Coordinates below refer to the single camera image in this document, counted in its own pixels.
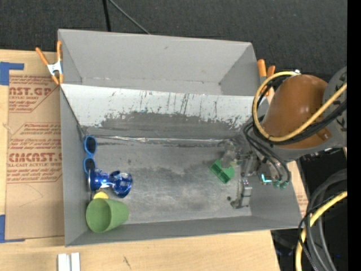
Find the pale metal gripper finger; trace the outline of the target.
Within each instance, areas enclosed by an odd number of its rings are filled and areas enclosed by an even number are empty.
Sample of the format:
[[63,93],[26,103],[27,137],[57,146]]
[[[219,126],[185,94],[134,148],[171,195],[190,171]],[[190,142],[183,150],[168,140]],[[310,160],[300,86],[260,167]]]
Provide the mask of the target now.
[[243,149],[241,147],[235,149],[226,149],[222,156],[222,168],[234,168],[243,162]]
[[253,188],[246,178],[239,179],[237,196],[235,200],[231,202],[231,206],[234,209],[248,207],[252,196],[252,190]]

